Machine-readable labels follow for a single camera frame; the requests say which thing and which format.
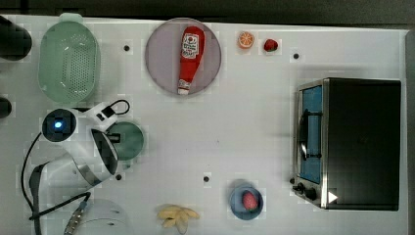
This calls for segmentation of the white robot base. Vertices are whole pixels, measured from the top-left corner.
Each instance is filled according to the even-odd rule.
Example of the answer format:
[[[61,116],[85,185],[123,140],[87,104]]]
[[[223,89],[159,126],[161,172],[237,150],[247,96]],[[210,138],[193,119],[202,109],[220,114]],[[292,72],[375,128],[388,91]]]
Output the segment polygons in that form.
[[[73,212],[64,235],[134,235],[125,210],[113,201],[82,202]]]

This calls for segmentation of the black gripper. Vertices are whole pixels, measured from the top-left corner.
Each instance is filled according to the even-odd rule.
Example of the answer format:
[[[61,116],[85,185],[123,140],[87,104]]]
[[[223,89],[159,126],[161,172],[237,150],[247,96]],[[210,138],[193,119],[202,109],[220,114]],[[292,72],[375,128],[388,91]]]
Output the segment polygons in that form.
[[[107,133],[106,136],[112,143],[119,143],[121,135],[119,133]]]

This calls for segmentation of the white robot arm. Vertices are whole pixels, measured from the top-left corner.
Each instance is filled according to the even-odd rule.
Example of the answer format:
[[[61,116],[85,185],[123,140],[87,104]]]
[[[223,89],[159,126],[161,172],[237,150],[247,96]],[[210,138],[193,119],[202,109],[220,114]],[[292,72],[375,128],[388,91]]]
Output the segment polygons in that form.
[[[41,135],[65,153],[33,170],[30,191],[45,197],[75,196],[113,176],[118,157],[107,132],[116,122],[115,111],[106,103],[85,111],[50,112],[42,121]]]

